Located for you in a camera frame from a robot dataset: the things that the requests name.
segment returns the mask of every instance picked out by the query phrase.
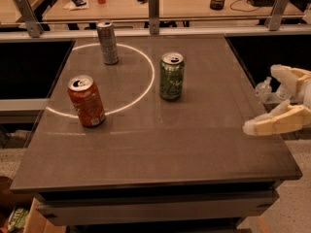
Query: black cup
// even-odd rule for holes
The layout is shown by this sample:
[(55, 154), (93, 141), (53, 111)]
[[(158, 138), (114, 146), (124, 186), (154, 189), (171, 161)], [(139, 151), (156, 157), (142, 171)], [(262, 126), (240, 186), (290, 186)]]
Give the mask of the black cup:
[(211, 0), (210, 8), (212, 10), (222, 10), (224, 8), (225, 0)]

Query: can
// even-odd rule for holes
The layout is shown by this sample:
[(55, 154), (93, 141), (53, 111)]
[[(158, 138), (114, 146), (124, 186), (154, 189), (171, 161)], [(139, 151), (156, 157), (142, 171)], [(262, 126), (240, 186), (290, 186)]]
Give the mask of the can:
[(160, 96), (176, 100), (182, 95), (185, 61), (181, 54), (170, 51), (160, 61)]
[(96, 29), (104, 62), (109, 65), (118, 63), (119, 57), (113, 23), (110, 20), (100, 20), (96, 23)]
[(68, 94), (83, 126), (99, 125), (105, 119), (105, 111), (98, 87), (92, 77), (80, 75), (68, 83)]

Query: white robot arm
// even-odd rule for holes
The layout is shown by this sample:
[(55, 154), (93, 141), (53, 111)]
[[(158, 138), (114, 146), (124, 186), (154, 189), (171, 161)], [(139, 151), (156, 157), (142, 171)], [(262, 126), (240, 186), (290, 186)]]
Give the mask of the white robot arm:
[(311, 72), (282, 65), (271, 66), (271, 75), (298, 101), (286, 100), (270, 113), (245, 122), (244, 133), (264, 136), (289, 133), (311, 123)]

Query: red soda can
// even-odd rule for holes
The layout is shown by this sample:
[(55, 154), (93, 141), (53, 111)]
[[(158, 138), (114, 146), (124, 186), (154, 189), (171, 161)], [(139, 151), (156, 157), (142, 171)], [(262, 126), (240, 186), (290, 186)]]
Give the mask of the red soda can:
[(68, 94), (83, 126), (97, 126), (105, 119), (98, 87), (92, 77), (79, 75), (68, 83)]

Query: silver can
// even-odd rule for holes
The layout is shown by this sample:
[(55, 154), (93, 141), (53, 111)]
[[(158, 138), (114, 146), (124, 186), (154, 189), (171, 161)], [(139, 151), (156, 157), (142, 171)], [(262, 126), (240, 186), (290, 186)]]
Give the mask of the silver can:
[(160, 91), (163, 99), (176, 100), (182, 95), (185, 61), (181, 54), (170, 51), (160, 61)]
[(96, 24), (104, 62), (109, 65), (118, 63), (117, 41), (114, 25), (109, 20), (100, 20)]

